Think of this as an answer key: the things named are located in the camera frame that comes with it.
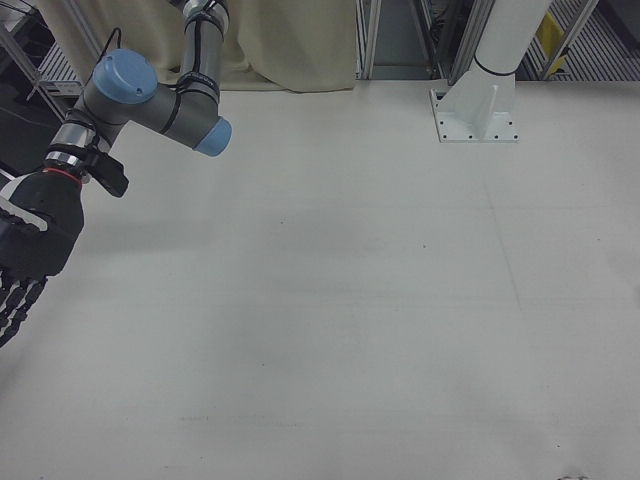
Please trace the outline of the black robot dexterous hand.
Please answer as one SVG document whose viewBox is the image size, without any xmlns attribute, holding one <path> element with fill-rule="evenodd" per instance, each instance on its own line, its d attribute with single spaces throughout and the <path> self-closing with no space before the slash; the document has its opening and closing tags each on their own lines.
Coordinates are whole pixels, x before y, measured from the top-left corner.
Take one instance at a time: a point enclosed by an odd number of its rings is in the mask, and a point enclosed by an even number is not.
<svg viewBox="0 0 640 480">
<path fill-rule="evenodd" d="M 44 169 L 1 187 L 1 343 L 67 263 L 84 226 L 81 182 Z"/>
</svg>

